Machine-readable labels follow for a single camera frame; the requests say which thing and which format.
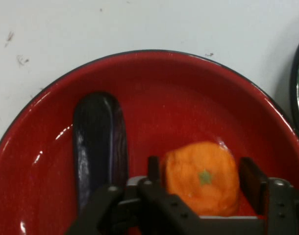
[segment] orange fruit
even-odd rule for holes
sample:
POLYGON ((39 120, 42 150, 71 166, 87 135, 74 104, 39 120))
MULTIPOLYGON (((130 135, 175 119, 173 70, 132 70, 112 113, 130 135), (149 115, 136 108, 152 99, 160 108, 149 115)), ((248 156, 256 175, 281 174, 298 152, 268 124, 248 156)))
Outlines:
POLYGON ((194 143, 166 154, 165 187, 196 214, 231 216, 239 208, 239 174, 231 153, 212 142, 194 143))

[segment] white table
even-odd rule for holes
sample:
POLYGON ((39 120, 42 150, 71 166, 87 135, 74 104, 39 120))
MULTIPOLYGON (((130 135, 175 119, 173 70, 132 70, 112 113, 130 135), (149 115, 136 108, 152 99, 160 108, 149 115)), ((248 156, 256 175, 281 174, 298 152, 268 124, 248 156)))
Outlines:
POLYGON ((222 63, 291 116, 288 84, 298 43, 299 0, 0 1, 0 138, 61 75, 136 49, 178 50, 222 63))

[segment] purple eggplant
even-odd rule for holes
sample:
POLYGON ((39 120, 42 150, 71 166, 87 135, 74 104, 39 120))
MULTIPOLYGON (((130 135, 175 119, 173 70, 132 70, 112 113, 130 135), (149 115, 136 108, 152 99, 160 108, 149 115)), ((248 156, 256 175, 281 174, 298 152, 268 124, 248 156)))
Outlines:
POLYGON ((77 104, 73 146, 79 212, 96 189, 121 187, 128 180, 125 121, 117 99, 105 92, 91 93, 77 104))

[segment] red plate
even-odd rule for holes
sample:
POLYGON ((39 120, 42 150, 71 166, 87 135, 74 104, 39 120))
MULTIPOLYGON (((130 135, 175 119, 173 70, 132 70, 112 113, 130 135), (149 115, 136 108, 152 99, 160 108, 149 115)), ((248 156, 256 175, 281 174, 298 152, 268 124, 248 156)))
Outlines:
MULTIPOLYGON (((62 76, 12 123, 0 142, 0 234, 61 234, 75 219, 72 116, 93 91, 121 103, 130 177, 146 173, 149 155, 214 141, 299 188, 299 139, 254 84, 197 56, 134 51, 62 76)), ((253 214, 244 198, 239 214, 253 214)))

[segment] screw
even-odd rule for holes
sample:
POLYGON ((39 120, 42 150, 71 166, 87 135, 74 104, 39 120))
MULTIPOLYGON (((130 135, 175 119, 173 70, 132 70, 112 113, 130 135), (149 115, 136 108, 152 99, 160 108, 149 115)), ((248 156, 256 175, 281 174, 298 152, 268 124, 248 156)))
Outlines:
POLYGON ((284 218, 285 217, 285 214, 282 213, 282 212, 279 212, 278 215, 279 215, 280 218, 284 218))
POLYGON ((151 185, 152 182, 151 182, 150 180, 145 180, 145 181, 144 181, 144 184, 145 184, 145 185, 151 185))
POLYGON ((278 186, 284 186, 285 185, 281 180, 275 180, 274 183, 278 186))
POLYGON ((284 207, 285 206, 285 204, 283 202, 278 202, 277 205, 280 206, 280 207, 284 207))
POLYGON ((180 214, 180 216, 181 216, 182 218, 187 218, 187 217, 188 217, 188 213, 183 212, 183 213, 180 214))
POLYGON ((109 188, 108 188, 108 191, 110 191, 110 192, 114 192, 114 191, 117 191, 117 187, 116 186, 110 186, 109 188))

